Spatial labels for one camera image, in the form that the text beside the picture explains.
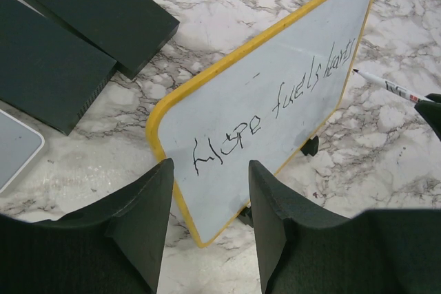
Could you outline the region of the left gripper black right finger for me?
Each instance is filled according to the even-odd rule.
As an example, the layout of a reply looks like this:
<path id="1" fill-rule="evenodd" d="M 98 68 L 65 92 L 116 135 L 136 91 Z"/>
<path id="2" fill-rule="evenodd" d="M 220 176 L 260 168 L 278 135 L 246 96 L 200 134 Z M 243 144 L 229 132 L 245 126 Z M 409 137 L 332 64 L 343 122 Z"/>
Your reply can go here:
<path id="1" fill-rule="evenodd" d="M 346 218 L 249 163 L 264 293 L 439 293 L 440 211 L 369 209 Z"/>

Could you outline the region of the black marker pen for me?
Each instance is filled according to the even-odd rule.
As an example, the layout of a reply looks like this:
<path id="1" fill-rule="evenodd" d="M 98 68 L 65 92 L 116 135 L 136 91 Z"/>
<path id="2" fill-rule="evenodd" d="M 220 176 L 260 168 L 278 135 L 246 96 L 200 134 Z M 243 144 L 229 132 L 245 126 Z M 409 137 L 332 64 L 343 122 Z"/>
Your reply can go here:
<path id="1" fill-rule="evenodd" d="M 379 76 L 367 73 L 367 72 L 363 72 L 360 71 L 358 69 L 352 69 L 352 72 L 360 75 L 361 77 L 363 77 L 366 81 L 381 87 L 395 95 L 400 96 L 401 98 L 404 98 L 408 101 L 411 101 L 413 103 L 419 103 L 420 101 L 429 101 L 431 102 L 430 99 L 428 99 L 425 96 L 416 94 L 415 92 L 410 91 L 409 89 L 402 87 L 396 83 L 393 83 L 391 81 L 388 81 L 387 79 L 384 78 L 380 78 Z"/>

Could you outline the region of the yellow framed whiteboard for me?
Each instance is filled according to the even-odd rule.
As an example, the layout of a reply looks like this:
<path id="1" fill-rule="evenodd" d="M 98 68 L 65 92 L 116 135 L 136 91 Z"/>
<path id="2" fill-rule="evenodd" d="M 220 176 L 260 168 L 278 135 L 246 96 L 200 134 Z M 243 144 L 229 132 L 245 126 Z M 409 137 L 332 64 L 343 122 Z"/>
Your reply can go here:
<path id="1" fill-rule="evenodd" d="M 311 0 L 162 98 L 145 135 L 174 161 L 199 247 L 249 204 L 248 164 L 279 172 L 336 111 L 373 0 Z"/>

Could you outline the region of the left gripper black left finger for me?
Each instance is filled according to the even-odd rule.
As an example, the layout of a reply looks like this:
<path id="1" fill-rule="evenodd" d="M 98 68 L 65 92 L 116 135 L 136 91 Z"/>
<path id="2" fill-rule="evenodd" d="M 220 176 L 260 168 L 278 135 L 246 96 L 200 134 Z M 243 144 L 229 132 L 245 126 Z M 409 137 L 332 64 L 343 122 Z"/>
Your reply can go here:
<path id="1" fill-rule="evenodd" d="M 155 293 L 174 185 L 161 161 L 58 220 L 1 217 L 2 293 Z"/>

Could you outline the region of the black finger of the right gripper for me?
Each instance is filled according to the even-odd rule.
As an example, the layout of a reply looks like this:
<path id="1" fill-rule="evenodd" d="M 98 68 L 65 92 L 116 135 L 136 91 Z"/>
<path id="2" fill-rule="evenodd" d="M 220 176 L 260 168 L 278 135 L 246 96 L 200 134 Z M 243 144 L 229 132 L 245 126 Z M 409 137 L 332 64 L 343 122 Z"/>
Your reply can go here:
<path id="1" fill-rule="evenodd" d="M 426 97 L 429 101 L 420 101 L 415 104 L 414 108 L 441 139 L 441 95 L 428 94 Z"/>

